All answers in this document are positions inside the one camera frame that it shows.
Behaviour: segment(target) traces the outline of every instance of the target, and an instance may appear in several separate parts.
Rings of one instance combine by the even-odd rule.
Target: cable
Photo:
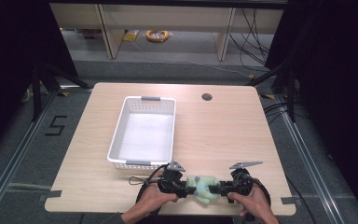
[[[286,112],[287,112],[287,110],[277,112],[278,115],[275,116],[275,118],[273,118],[272,121],[270,121],[270,122],[268,123],[268,125],[270,125],[277,117],[279,117],[280,115],[282,115],[282,114],[284,114],[284,113],[286,113]]]
[[[296,193],[298,194],[298,197],[300,197],[301,202],[307,208],[307,211],[310,214],[310,218],[312,219],[312,222],[316,223],[315,217],[313,216],[312,212],[310,211],[310,208],[308,207],[307,203],[305,202],[305,200],[304,200],[303,196],[301,195],[300,191],[296,188],[295,184],[293,184],[292,180],[290,180],[290,178],[287,175],[284,175],[284,176],[286,177],[286,179],[290,183],[290,185],[293,187],[293,189],[296,191]]]
[[[144,52],[145,51],[143,49],[141,49],[139,46],[137,46],[133,41],[130,41],[133,46],[135,46],[137,49],[139,49],[140,51]],[[145,54],[145,57],[149,58],[149,59],[152,59],[152,60],[160,60],[160,61],[163,61],[163,62],[168,62],[168,63],[189,63],[189,64],[195,64],[195,65],[198,65],[198,66],[204,66],[204,67],[211,67],[213,69],[216,69],[216,70],[219,70],[219,71],[223,71],[223,72],[229,72],[229,73],[237,73],[237,74],[240,74],[241,76],[244,76],[244,77],[248,77],[250,78],[249,76],[245,75],[244,73],[241,73],[239,71],[234,71],[234,70],[227,70],[227,69],[222,69],[222,68],[218,68],[218,67],[215,67],[213,65],[209,65],[209,64],[199,64],[199,63],[191,63],[191,62],[178,62],[178,61],[171,61],[171,60],[166,60],[166,59],[160,59],[160,58],[153,58],[153,57],[150,57],[148,55]]]
[[[263,44],[261,44],[261,43],[260,43],[260,40],[258,39],[257,23],[256,23],[256,21],[255,21],[256,12],[257,12],[257,9],[254,8],[254,16],[253,16],[254,20],[253,20],[252,26],[251,26],[250,23],[249,23],[249,21],[248,21],[248,18],[247,18],[246,15],[245,15],[244,9],[242,9],[242,14],[243,14],[243,17],[246,19],[246,22],[248,23],[249,30],[250,30],[250,34],[252,34],[252,36],[254,37],[255,41],[257,42],[257,44],[258,44],[258,46],[259,46],[259,48],[257,48],[257,49],[262,49],[262,48],[264,48],[265,50],[263,50],[263,51],[268,52],[268,51],[269,51],[269,48],[267,48],[267,47],[265,47]],[[253,24],[255,24],[255,32],[256,32],[256,35],[255,35],[255,33],[253,32]]]
[[[263,108],[263,110],[264,110],[264,113],[266,114],[267,112],[270,111],[270,109],[272,107],[280,107],[280,106],[284,106],[284,105],[287,105],[287,103],[277,103],[277,104],[274,104],[274,105],[269,105],[266,108]]]
[[[261,59],[257,58],[253,53],[249,52],[248,50],[246,50],[246,49],[244,48],[244,45],[245,45],[245,43],[246,43],[246,39],[245,39],[245,42],[244,42],[242,45],[240,45],[240,44],[234,39],[234,37],[232,36],[232,34],[229,34],[229,36],[231,37],[231,40],[234,42],[234,44],[237,46],[237,48],[238,48],[240,51],[246,53],[247,55],[249,55],[249,57],[253,58],[253,59],[254,59],[255,61],[257,61],[258,63],[261,63],[262,65],[264,65],[264,61],[262,61]]]
[[[242,9],[242,14],[243,14],[243,17],[245,18],[246,20],[246,23],[248,24],[248,27],[249,27],[249,34],[252,34],[253,38],[255,39],[256,43],[258,44],[259,48],[256,48],[256,49],[259,49],[260,50],[260,53],[264,59],[264,61],[267,59],[266,55],[265,55],[265,51],[263,50],[263,48],[265,49],[268,49],[266,48],[264,45],[262,45],[260,43],[260,40],[258,38],[258,32],[257,32],[257,24],[256,24],[256,21],[255,21],[255,15],[256,15],[256,9],[254,9],[254,16],[253,16],[253,21],[252,21],[252,25],[250,24],[250,22],[248,21],[248,18],[246,17],[246,14],[245,14],[245,11],[244,9]]]

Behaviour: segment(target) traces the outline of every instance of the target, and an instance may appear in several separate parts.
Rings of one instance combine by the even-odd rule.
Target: black cable
[[[298,194],[298,197],[300,197],[301,202],[307,208],[307,211],[310,214],[310,218],[312,219],[312,222],[316,223],[315,217],[313,216],[312,212],[310,211],[310,208],[308,207],[307,203],[305,202],[305,199],[301,195],[300,191],[296,188],[295,184],[293,184],[292,180],[290,180],[290,178],[287,175],[284,175],[284,176],[286,177],[286,179],[290,183],[290,185],[293,187],[293,189],[296,191],[296,193]]]
[[[141,183],[132,184],[132,183],[131,183],[131,180],[132,180],[133,178],[134,178],[134,179],[137,179],[137,180],[140,180]],[[130,184],[130,185],[140,185],[140,184],[143,184],[144,182],[145,182],[144,179],[141,179],[141,178],[139,178],[139,177],[137,177],[137,176],[134,176],[134,175],[130,176],[130,179],[129,179],[129,184]]]
[[[273,118],[272,119],[272,121],[270,121],[269,123],[268,123],[268,125],[270,125],[277,117],[279,117],[280,115],[282,115],[282,114],[284,114],[284,113],[286,113],[287,112],[287,110],[284,110],[284,111],[279,111],[278,113],[278,115],[277,116],[275,116],[275,118]]]
[[[254,9],[254,20],[252,22],[252,25],[250,24],[250,22],[248,21],[248,18],[246,17],[246,14],[245,14],[245,11],[242,9],[242,14],[243,14],[243,17],[245,18],[246,20],[246,23],[248,24],[248,27],[249,27],[249,30],[250,30],[250,34],[252,34],[252,36],[254,37],[256,43],[258,44],[259,48],[256,48],[256,49],[259,49],[260,50],[260,53],[262,54],[263,58],[266,60],[266,56],[264,54],[264,50],[262,48],[265,48],[265,49],[268,49],[266,48],[263,44],[260,43],[260,40],[258,38],[258,32],[257,32],[257,25],[256,25],[256,22],[255,22],[255,14],[256,14],[256,9]]]
[[[84,213],[81,214],[81,217],[80,217],[80,222],[79,224],[82,224],[83,223],[83,219],[84,219]]]
[[[257,61],[258,63],[261,63],[261,64],[264,65],[264,62],[263,62],[261,59],[257,58],[253,53],[249,52],[248,50],[246,50],[246,49],[244,48],[244,45],[245,45],[245,43],[246,43],[246,39],[245,39],[245,42],[244,42],[242,45],[240,45],[240,44],[234,39],[234,37],[233,37],[231,34],[230,34],[229,36],[231,37],[232,41],[234,42],[234,44],[237,46],[237,48],[238,48],[241,52],[246,53],[247,55],[249,55],[249,57],[253,58],[253,59],[254,59],[255,61]]]
[[[254,37],[255,41],[257,42],[259,48],[256,47],[256,46],[254,46],[254,45],[252,45],[252,46],[253,46],[255,49],[259,49],[260,52],[261,52],[261,55],[262,55],[262,57],[263,57],[263,60],[260,60],[260,59],[259,59],[258,62],[261,61],[262,64],[264,65],[264,64],[266,63],[266,59],[265,59],[265,57],[264,57],[264,52],[263,52],[263,50],[262,50],[261,47],[260,47],[260,43],[259,43],[259,41],[258,41],[258,38],[255,37],[255,34],[254,34],[254,32],[253,32],[253,27],[254,27],[254,25],[255,25],[255,15],[254,15],[254,20],[252,21],[252,25],[251,25],[251,24],[249,23],[248,19],[246,18],[246,15],[245,15],[245,12],[244,12],[243,9],[242,9],[242,14],[243,14],[243,17],[246,19],[246,23],[248,24],[249,31],[250,31],[249,34],[246,36],[246,38],[242,35],[243,39],[245,40],[244,43],[243,43],[242,48],[244,47],[244,45],[245,45],[246,43],[249,43],[250,45],[252,45],[252,44],[248,41],[249,35],[252,34],[252,36]]]
[[[254,21],[255,21],[256,12],[257,12],[257,9],[254,8]],[[259,49],[260,49],[260,53],[261,53],[261,55],[263,56],[264,61],[266,61],[266,60],[267,60],[267,56],[266,56],[266,54],[265,54],[265,51],[264,51],[263,48],[262,48],[263,45],[261,44],[260,39],[258,38],[257,22],[256,22],[256,21],[255,21],[255,36],[254,36],[254,38],[255,38],[256,41],[257,41],[257,44],[258,44]]]
[[[264,110],[264,113],[267,113],[267,112],[269,112],[269,109],[272,108],[272,107],[284,106],[284,105],[287,105],[287,103],[277,103],[277,104],[274,104],[274,105],[269,105],[269,106],[263,108],[263,110]]]

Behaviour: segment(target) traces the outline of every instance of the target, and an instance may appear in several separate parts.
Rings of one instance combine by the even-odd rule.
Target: black curtain
[[[77,76],[49,4],[0,0],[0,135],[41,62]]]
[[[325,0],[320,12],[315,35],[300,49],[304,57],[296,63],[296,78],[328,152],[358,200],[358,1]],[[282,62],[300,27],[297,20],[305,15],[284,12],[267,66]]]

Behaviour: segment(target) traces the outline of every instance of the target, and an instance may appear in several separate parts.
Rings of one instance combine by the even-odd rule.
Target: floor
[[[213,35],[208,33],[172,32],[167,41],[151,43],[145,40],[145,31],[141,31],[134,43],[123,42],[118,56],[113,60],[107,58],[101,39],[85,39],[81,33],[69,30],[62,31],[62,35],[79,76],[89,82],[109,81],[112,80],[112,76],[131,76],[133,73],[140,76],[143,72],[143,64],[147,64],[151,71],[155,69],[156,73],[164,73],[164,69],[175,66],[182,69],[192,68],[195,69],[194,71],[199,69],[200,73],[211,76],[217,73],[217,76],[235,76],[241,79],[260,76],[263,74],[262,71],[266,70],[261,63],[250,56],[241,55],[233,40],[228,43],[225,60],[217,61]],[[233,34],[233,38],[242,45],[243,37],[240,34]],[[273,35],[260,35],[259,42],[268,48],[272,38]],[[263,61],[259,49],[253,47],[247,49]],[[112,75],[106,72],[112,64],[124,68],[124,75]],[[257,87],[265,108],[280,101],[280,98],[269,99],[271,95],[269,87],[273,79],[274,77]],[[61,80],[61,84],[70,83]],[[60,168],[89,96],[89,91],[70,91],[69,97],[62,95],[52,97],[53,100],[49,104],[44,120],[41,120],[40,127],[36,129],[19,166],[14,169],[13,176],[8,180],[6,193],[0,201],[0,223],[100,223],[109,216],[109,214],[49,213],[44,209],[46,194]],[[43,97],[45,102],[51,98],[49,95]],[[24,102],[11,123],[7,125],[7,131],[0,142],[0,178],[6,172],[7,165],[19,150],[19,146],[24,145],[23,136],[29,134],[27,133],[29,127],[33,125],[32,115],[32,100]],[[47,137],[46,133],[56,131],[51,130],[49,125],[57,115],[66,116],[66,119],[62,120],[65,125],[64,132],[59,137]],[[273,110],[266,113],[266,117],[283,170],[288,181],[294,183],[291,185],[291,191],[296,199],[297,212],[292,217],[279,217],[281,223],[358,223],[358,203],[334,161],[326,156],[327,150],[311,119],[307,117],[306,108],[296,105],[295,126],[290,126],[287,116],[279,107],[273,107]],[[293,134],[296,134],[290,131],[293,127],[299,130],[302,143],[305,144],[303,147],[309,153],[309,157],[302,154],[298,142],[293,139]],[[314,169],[305,165],[307,161],[314,164]],[[319,183],[322,183],[326,191],[320,192],[320,186],[315,184],[312,173],[322,179]],[[330,205],[337,207],[333,210],[337,209],[336,217],[339,217],[339,220],[334,220],[331,213],[326,210],[329,204],[326,204],[323,200],[324,196],[321,196],[324,192],[331,194],[334,201]],[[234,217],[234,221],[242,222],[239,217]]]

